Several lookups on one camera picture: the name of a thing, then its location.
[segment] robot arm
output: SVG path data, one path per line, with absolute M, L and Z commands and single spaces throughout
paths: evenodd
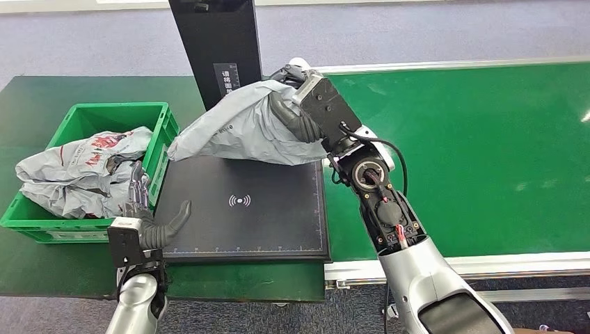
M 167 225 L 154 223 L 148 209 L 148 179 L 141 162 L 134 165 L 125 217 L 107 229 L 111 257 L 117 268 L 117 308 L 107 334 L 153 334 L 168 305 L 168 278 L 162 248 L 167 246 L 191 215 L 191 202 Z
M 358 196 L 360 215 L 391 287 L 404 333 L 512 333 L 500 311 L 444 260 L 407 198 L 389 179 L 394 164 L 383 145 L 387 142 L 361 124 L 330 80 L 305 71 L 305 81 L 292 100 L 301 110 L 299 116 L 282 108 L 273 96 L 271 106 L 279 107 L 272 111 L 279 120 L 298 119 L 303 124 L 311 120 L 317 126 L 294 134 L 300 140 L 321 139 L 340 177 L 333 180 Z M 398 153 L 406 174 L 401 153 L 387 144 Z

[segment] white edge strip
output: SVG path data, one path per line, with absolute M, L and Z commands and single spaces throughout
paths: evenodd
M 388 72 L 401 70 L 452 69 L 470 67 L 502 67 L 512 65 L 535 65 L 553 63 L 583 63 L 590 61 L 590 55 L 559 58 L 526 58 L 497 61 L 426 61 L 419 63 L 388 63 L 368 65 L 321 66 L 315 69 L 323 74 L 346 74 L 367 72 Z
M 465 278 L 509 277 L 526 273 L 566 275 L 590 271 L 590 252 L 448 257 L 446 260 Z M 334 262 L 324 265 L 324 279 L 384 280 L 385 274 L 378 260 Z

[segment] black stand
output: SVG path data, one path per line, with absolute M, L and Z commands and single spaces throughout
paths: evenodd
M 207 110 L 262 79 L 253 0 L 169 0 Z

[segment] metal bracket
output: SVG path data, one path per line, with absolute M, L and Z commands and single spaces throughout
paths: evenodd
M 346 280 L 336 280 L 336 289 L 350 289 L 350 285 L 346 283 Z

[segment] black cable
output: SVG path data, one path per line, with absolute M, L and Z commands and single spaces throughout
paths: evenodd
M 121 295 L 121 288 L 123 288 L 123 283 L 125 281 L 125 277 L 127 277 L 127 272 L 129 271 L 129 265 L 125 266 L 125 271 L 123 271 L 123 276 L 119 280 L 119 284 L 117 285 L 117 301 L 119 301 L 119 296 Z
M 389 283 L 385 283 L 385 307 L 383 308 L 383 334 L 387 333 L 387 311 L 389 308 Z
M 342 180 L 341 179 L 336 179 L 336 168 L 332 168 L 332 183 L 333 184 L 341 184 Z
M 402 191 L 402 193 L 404 194 L 404 196 L 408 195 L 408 167 L 406 166 L 406 160 L 404 159 L 404 155 L 401 153 L 401 150 L 399 150 L 399 148 L 396 145 L 393 145 L 389 141 L 379 139 L 379 138 L 370 138 L 370 137 L 359 136 L 358 134 L 355 134 L 354 132 L 352 132 L 350 129 L 346 128 L 343 124 L 340 125 L 340 129 L 347 136 L 350 136 L 352 138 L 356 138 L 361 143 L 362 142 L 382 143 L 382 144 L 385 144 L 385 145 L 389 146 L 390 148 L 392 148 L 395 151 L 395 154 L 397 155 L 397 157 L 399 159 L 399 163 L 401 164 L 401 174 L 404 179 L 404 190 Z

